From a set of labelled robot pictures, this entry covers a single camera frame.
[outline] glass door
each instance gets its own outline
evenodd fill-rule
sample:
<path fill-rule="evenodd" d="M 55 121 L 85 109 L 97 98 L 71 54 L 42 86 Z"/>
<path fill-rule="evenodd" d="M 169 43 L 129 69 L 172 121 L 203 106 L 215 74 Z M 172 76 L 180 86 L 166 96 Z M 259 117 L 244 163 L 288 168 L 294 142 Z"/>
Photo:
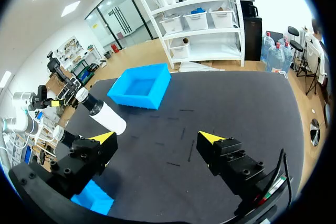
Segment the glass door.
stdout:
<path fill-rule="evenodd" d="M 112 34 L 97 9 L 94 9 L 93 12 L 87 16 L 85 21 L 93 31 L 94 35 L 98 38 L 105 52 L 111 50 L 111 44 L 115 44 L 119 49 L 121 49 L 115 35 Z"/>
<path fill-rule="evenodd" d="M 98 10 L 123 48 L 151 40 L 132 0 L 104 0 Z"/>

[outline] chair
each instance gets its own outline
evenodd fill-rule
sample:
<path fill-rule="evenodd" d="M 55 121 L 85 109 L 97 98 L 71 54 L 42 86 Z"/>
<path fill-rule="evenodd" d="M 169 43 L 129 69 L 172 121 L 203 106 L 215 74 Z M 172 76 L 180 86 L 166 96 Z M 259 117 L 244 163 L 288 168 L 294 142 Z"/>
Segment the chair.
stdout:
<path fill-rule="evenodd" d="M 305 36 L 306 41 L 306 48 L 304 53 L 302 54 L 302 61 L 300 63 L 300 67 L 298 73 L 296 74 L 297 77 L 305 77 L 305 90 L 306 95 L 314 89 L 314 93 L 316 94 L 316 84 L 318 82 L 318 76 L 320 75 L 320 65 L 321 65 L 321 58 L 324 57 L 323 50 L 320 50 L 320 43 L 317 39 L 312 37 L 312 34 L 307 33 Z M 307 90 L 307 77 L 313 77 L 313 80 Z"/>
<path fill-rule="evenodd" d="M 292 27 L 292 26 L 289 26 L 288 27 L 288 33 L 291 34 L 291 35 L 294 35 L 295 37 L 298 37 L 300 34 L 299 34 L 299 31 L 297 31 L 296 28 Z M 296 65 L 295 65 L 295 59 L 296 59 L 296 54 L 297 54 L 297 51 L 299 52 L 303 52 L 303 47 L 297 43 L 295 41 L 295 37 L 294 37 L 294 40 L 290 40 L 289 44 L 291 45 L 292 48 L 295 49 L 295 52 L 294 52 L 294 57 L 293 57 L 293 63 L 290 65 L 290 67 L 294 70 L 294 71 L 298 71 Z"/>

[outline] blue plastic box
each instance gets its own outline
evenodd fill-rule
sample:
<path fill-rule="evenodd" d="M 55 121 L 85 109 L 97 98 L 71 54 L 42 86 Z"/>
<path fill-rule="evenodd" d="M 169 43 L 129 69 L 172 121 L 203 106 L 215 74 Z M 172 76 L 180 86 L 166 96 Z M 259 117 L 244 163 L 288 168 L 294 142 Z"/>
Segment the blue plastic box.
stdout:
<path fill-rule="evenodd" d="M 157 110 L 170 82 L 167 64 L 129 68 L 107 96 L 116 104 Z"/>
<path fill-rule="evenodd" d="M 114 202 L 93 180 L 88 182 L 80 194 L 73 195 L 71 201 L 102 215 L 108 214 Z"/>

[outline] glass wall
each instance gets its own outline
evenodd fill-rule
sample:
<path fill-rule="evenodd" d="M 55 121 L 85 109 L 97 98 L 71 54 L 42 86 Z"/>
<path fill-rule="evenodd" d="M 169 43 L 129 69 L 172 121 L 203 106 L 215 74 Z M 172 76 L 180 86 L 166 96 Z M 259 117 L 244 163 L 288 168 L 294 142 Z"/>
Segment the glass wall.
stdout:
<path fill-rule="evenodd" d="M 132 0 L 104 0 L 98 10 L 123 48 L 152 39 Z"/>
<path fill-rule="evenodd" d="M 149 3 L 153 9 L 158 7 L 157 0 Z M 155 19 L 160 21 L 162 14 Z M 111 44 L 123 49 L 158 37 L 140 0 L 103 0 L 85 21 L 105 51 L 111 50 Z"/>

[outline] red object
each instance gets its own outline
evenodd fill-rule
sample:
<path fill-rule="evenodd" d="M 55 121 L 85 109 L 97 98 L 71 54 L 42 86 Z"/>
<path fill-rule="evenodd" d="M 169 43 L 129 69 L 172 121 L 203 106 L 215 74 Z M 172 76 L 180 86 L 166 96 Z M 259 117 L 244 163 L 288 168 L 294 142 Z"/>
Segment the red object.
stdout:
<path fill-rule="evenodd" d="M 117 48 L 117 46 L 115 44 L 112 44 L 111 47 L 112 47 L 114 52 L 119 52 L 119 49 Z"/>

